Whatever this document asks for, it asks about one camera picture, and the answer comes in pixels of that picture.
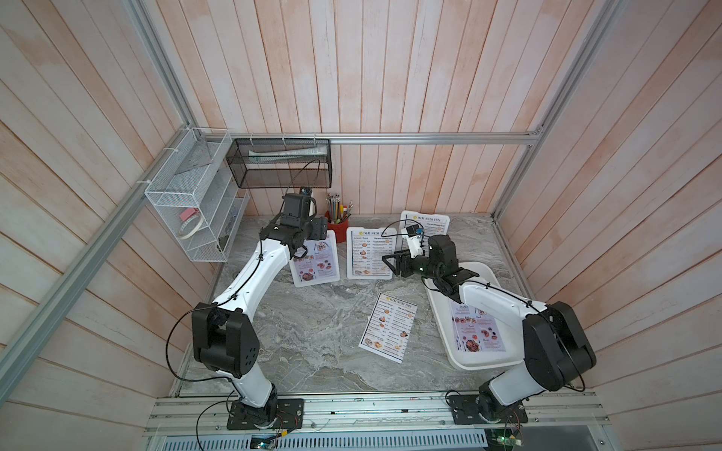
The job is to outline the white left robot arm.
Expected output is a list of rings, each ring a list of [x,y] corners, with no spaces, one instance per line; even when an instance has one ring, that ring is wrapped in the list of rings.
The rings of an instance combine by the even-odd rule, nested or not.
[[[215,300],[198,304],[191,314],[195,360],[231,382],[239,395],[233,413],[255,425],[271,424],[278,412],[278,391],[257,363],[261,343],[255,313],[296,253],[326,236],[327,221],[317,214],[311,188],[284,195],[281,212],[259,231],[250,261]]]

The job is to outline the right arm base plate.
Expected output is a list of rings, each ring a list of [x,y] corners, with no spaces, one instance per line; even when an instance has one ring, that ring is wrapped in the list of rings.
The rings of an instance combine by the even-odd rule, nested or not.
[[[462,395],[456,391],[445,394],[455,425],[475,424],[526,424],[528,414],[522,402],[504,406],[491,395]]]

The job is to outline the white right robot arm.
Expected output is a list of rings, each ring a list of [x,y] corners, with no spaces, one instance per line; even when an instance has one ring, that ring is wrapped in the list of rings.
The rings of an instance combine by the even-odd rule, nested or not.
[[[430,280],[430,293],[481,310],[521,338],[521,362],[479,387],[477,406],[487,420],[498,421],[503,411],[527,398],[569,387],[596,366],[592,344],[569,304],[533,301],[494,285],[459,261],[450,236],[428,238],[426,251],[414,227],[404,240],[406,249],[382,257],[393,274]]]

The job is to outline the Dim Sum Inn menu front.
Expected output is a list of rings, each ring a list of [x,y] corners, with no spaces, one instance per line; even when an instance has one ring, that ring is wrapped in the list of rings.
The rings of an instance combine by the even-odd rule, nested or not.
[[[415,304],[380,294],[358,347],[401,364],[417,315]]]

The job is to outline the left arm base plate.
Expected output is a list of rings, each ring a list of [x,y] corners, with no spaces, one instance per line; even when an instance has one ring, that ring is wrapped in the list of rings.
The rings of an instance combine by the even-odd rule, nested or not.
[[[263,408],[240,401],[231,404],[227,422],[229,430],[295,430],[303,424],[305,401],[302,398],[270,400]]]

